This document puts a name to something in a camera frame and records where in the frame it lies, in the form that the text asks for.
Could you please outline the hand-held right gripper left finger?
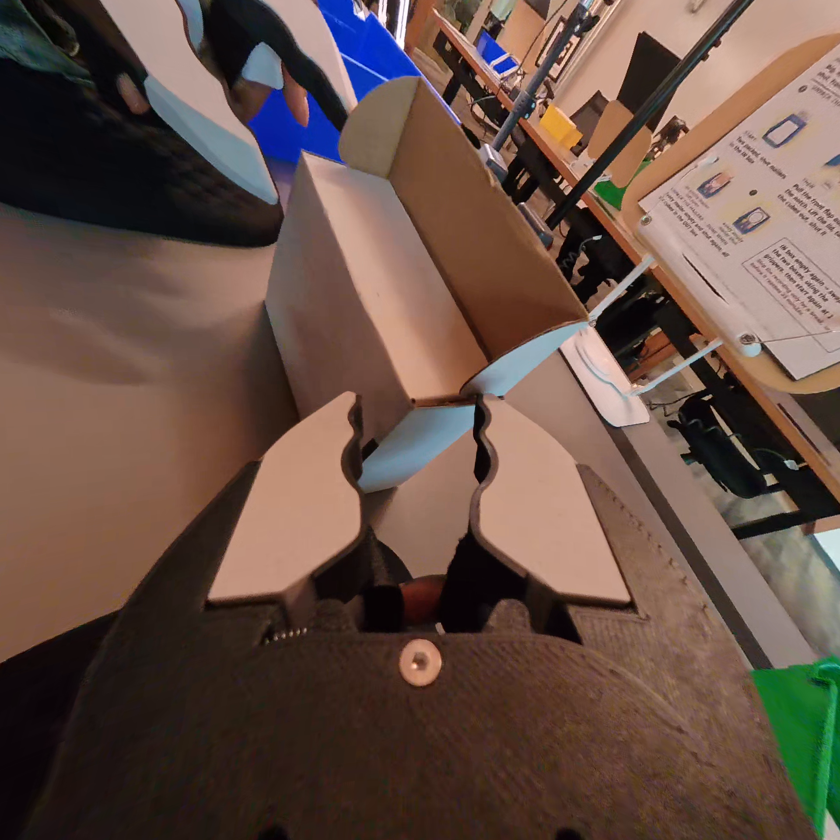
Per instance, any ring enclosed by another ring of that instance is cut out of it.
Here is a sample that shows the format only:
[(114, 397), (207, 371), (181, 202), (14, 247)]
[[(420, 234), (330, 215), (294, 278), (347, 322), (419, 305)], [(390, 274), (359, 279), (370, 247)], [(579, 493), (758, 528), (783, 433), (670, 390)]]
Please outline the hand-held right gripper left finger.
[(313, 610), (317, 575), (363, 535), (361, 430), (361, 399), (344, 392), (266, 451), (209, 588), (209, 606)]

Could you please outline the black tripod pole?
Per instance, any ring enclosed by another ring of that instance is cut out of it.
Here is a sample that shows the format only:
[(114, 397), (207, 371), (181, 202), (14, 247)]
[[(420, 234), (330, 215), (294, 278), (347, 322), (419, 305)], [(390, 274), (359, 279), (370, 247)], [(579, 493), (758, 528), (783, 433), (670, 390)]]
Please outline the black tripod pole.
[(610, 164), (634, 140), (638, 132), (647, 126), (651, 116), (664, 104), (668, 104), (681, 83), (709, 53), (720, 45), (722, 37), (731, 26), (749, 8), (752, 1), (731, 2), (708, 31), (695, 43), (690, 52), (683, 58), (646, 101), (635, 111), (630, 120), (623, 126), (616, 137), (598, 154), (592, 165), (581, 176), (578, 182), (566, 193), (563, 201), (558, 203), (549, 216), (552, 226), (558, 227), (563, 220), (576, 208), (584, 194), (595, 184), (599, 177), (606, 172)]

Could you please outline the printed instruction sheet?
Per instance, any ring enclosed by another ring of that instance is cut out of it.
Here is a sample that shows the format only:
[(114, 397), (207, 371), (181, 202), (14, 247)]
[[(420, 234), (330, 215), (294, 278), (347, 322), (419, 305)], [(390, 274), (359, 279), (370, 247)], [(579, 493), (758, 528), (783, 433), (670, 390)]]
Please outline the printed instruction sheet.
[(790, 49), (652, 164), (637, 236), (780, 391), (838, 387), (838, 35)]

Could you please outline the black panel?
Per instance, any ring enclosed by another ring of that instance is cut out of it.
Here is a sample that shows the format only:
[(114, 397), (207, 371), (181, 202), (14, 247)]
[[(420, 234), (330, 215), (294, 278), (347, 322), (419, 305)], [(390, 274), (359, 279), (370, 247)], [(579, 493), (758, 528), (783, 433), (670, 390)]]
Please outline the black panel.
[(639, 33), (616, 100), (635, 114), (680, 61), (649, 33)]

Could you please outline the grey tripod pole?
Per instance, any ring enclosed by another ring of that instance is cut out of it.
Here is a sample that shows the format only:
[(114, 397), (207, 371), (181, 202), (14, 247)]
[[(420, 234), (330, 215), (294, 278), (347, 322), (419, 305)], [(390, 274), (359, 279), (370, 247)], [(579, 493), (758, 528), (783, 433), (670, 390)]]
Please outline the grey tripod pole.
[(570, 13), (563, 25), (563, 28), (551, 42), (548, 54), (543, 60), (538, 61), (536, 70), (532, 75), (531, 80), (518, 94), (518, 97), (514, 101), (510, 110), (509, 116), (500, 127), (494, 140), (490, 144), (486, 145), (487, 152), (493, 150), (491, 155), (492, 157), (501, 160), (501, 149), (511, 136), (512, 131), (517, 127), (518, 123), (522, 119), (529, 117), (536, 107), (539, 89), (549, 75), (551, 69), (562, 57), (562, 54), (570, 42), (573, 39), (582, 41), (587, 32), (592, 29), (595, 21), (595, 16), (592, 13), (592, 7), (595, 4), (595, 1), (580, 1), (576, 4), (574, 10)]

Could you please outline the white cardboard box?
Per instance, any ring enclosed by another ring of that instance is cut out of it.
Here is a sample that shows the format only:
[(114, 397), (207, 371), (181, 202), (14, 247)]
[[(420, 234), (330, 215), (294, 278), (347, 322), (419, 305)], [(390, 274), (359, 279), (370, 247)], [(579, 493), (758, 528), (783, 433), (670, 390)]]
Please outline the white cardboard box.
[(341, 161), (302, 153), (266, 309), (301, 417), (361, 398), (365, 492), (401, 485), (589, 321), (423, 77), (369, 92)]

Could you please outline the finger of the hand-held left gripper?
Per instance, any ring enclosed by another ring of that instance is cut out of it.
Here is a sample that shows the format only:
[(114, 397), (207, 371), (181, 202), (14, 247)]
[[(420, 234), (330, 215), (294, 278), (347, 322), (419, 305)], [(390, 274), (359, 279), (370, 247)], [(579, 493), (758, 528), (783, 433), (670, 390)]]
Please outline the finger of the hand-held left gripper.
[(266, 43), (287, 74), (320, 107), (336, 130), (342, 130), (357, 98), (339, 48), (316, 4), (265, 1)]
[(139, 66), (138, 85), (154, 113), (227, 179), (269, 205), (279, 197), (255, 136), (234, 114), (226, 90), (200, 60), (199, 2), (104, 1)]

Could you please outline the light wooden board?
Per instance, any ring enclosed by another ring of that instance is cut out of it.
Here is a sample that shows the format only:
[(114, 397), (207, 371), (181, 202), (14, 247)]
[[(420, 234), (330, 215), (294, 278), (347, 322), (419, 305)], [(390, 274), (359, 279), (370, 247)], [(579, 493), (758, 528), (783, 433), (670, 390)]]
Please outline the light wooden board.
[[(688, 104), (689, 116), (702, 119), (689, 121), (688, 134), (658, 157), (627, 188), (619, 217), (621, 224), (635, 236), (639, 251), (645, 250), (640, 229), (642, 199), (718, 142), (796, 75), (814, 64), (817, 58), (838, 45), (838, 19), (831, 21), (829, 18), (829, 23), (823, 20), (821, 28), (812, 29), (806, 32), (811, 37), (805, 38), (794, 28), (787, 28), (787, 24), (781, 29), (774, 29), (775, 35), (769, 29), (762, 33), (748, 27), (748, 35), (759, 33), (758, 40), (754, 40), (756, 46), (753, 48), (753, 42), (742, 43), (742, 39), (736, 38), (738, 43), (734, 52), (728, 51), (728, 41), (735, 35), (728, 35), (712, 53), (731, 53), (733, 57), (724, 60), (717, 55), (710, 56), (680, 85), (675, 96), (677, 104)], [(690, 96), (682, 102), (686, 87)], [(700, 333), (708, 338), (718, 336), (714, 317), (670, 268), (657, 266), (654, 276), (700, 329)], [(745, 377), (768, 389), (802, 395), (828, 392), (839, 386), (838, 364), (794, 382), (766, 353), (750, 359), (731, 346), (724, 346), (724, 350), (726, 361), (734, 362), (733, 366), (742, 379)]]

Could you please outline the person's black clothing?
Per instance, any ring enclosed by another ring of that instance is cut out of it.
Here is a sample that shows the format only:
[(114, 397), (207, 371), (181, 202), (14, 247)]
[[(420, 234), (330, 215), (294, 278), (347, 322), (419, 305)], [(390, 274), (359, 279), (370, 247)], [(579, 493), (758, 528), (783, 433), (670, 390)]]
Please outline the person's black clothing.
[(277, 241), (283, 211), (157, 115), (99, 2), (2, 2), (2, 203), (210, 245)]

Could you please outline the green cloth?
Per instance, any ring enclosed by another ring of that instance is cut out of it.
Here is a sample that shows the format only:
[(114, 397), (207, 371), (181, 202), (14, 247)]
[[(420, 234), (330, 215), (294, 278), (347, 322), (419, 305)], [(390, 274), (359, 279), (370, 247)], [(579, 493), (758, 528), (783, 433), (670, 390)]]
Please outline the green cloth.
[(839, 660), (755, 669), (784, 767), (819, 837), (839, 825)]

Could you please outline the black bag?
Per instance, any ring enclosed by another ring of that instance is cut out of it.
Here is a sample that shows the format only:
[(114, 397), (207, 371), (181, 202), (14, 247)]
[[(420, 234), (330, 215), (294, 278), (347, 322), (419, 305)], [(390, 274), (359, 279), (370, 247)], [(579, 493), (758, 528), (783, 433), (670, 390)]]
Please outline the black bag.
[(746, 500), (782, 492), (780, 483), (768, 483), (766, 472), (736, 446), (735, 436), (725, 430), (707, 392), (687, 397), (667, 426), (688, 445), (683, 461), (703, 466), (722, 490)]

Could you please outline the yellow box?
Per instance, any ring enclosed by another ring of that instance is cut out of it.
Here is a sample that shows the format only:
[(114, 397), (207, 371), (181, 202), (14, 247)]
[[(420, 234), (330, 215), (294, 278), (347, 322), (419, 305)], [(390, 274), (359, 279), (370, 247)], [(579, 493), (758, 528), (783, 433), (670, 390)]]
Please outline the yellow box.
[(571, 151), (583, 137), (583, 132), (574, 121), (552, 103), (547, 105), (542, 114), (539, 127), (553, 142), (567, 151)]

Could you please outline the blue plastic bin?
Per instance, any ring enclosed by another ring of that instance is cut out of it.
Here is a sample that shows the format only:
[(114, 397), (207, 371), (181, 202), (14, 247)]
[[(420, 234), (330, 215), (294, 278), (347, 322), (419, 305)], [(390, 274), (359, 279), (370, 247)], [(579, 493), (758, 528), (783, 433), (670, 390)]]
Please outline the blue plastic bin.
[[(421, 73), (377, 16), (352, 1), (318, 1), (352, 83), (357, 100), (387, 81)], [(341, 161), (340, 131), (308, 94), (309, 118), (301, 125), (281, 91), (274, 91), (249, 127), (268, 162), (298, 163), (301, 152)]]

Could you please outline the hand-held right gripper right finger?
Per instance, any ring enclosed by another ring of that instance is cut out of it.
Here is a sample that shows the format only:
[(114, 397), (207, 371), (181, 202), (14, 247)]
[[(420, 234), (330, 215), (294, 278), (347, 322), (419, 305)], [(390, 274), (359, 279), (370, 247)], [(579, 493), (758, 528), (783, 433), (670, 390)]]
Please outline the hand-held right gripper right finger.
[(469, 531), (528, 585), (573, 604), (632, 602), (580, 465), (551, 434), (505, 399), (476, 401)]

